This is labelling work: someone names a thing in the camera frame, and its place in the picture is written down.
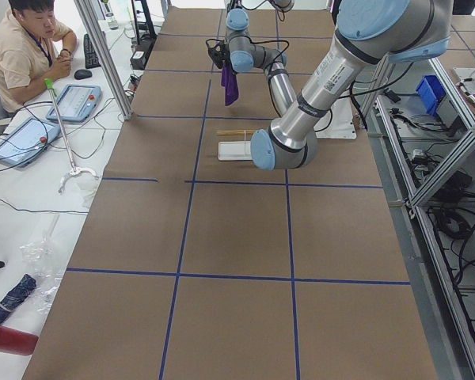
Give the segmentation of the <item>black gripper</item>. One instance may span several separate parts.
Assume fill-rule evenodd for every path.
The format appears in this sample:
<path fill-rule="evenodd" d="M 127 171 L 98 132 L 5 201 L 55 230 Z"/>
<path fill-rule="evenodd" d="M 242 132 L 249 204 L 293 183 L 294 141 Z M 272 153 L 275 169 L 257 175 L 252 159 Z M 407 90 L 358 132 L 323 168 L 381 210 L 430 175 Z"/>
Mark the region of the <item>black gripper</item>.
<path fill-rule="evenodd" d="M 222 55 L 221 69 L 223 69 L 224 67 L 231 67 L 232 64 L 230 60 L 230 48 L 229 48 L 229 44 L 225 40 L 221 41 L 221 55 Z"/>

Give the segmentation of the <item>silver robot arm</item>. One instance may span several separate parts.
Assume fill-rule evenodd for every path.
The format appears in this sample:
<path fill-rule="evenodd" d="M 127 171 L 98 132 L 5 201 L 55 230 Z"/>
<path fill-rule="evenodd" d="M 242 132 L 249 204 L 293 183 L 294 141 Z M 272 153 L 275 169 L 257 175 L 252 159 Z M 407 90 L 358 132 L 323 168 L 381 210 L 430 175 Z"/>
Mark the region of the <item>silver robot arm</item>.
<path fill-rule="evenodd" d="M 413 63 L 442 55 L 450 39 L 451 1 L 342 1 L 331 47 L 295 101 L 251 138 L 253 163 L 297 169 L 317 152 L 314 127 L 364 67 L 383 57 Z"/>
<path fill-rule="evenodd" d="M 249 15 L 241 1 L 226 1 L 226 35 L 217 46 L 215 65 L 221 69 L 224 103 L 232 105 L 239 98 L 238 74 L 260 69 L 264 72 L 273 108 L 283 115 L 295 100 L 295 91 L 286 70 L 284 52 L 267 47 L 249 35 Z"/>

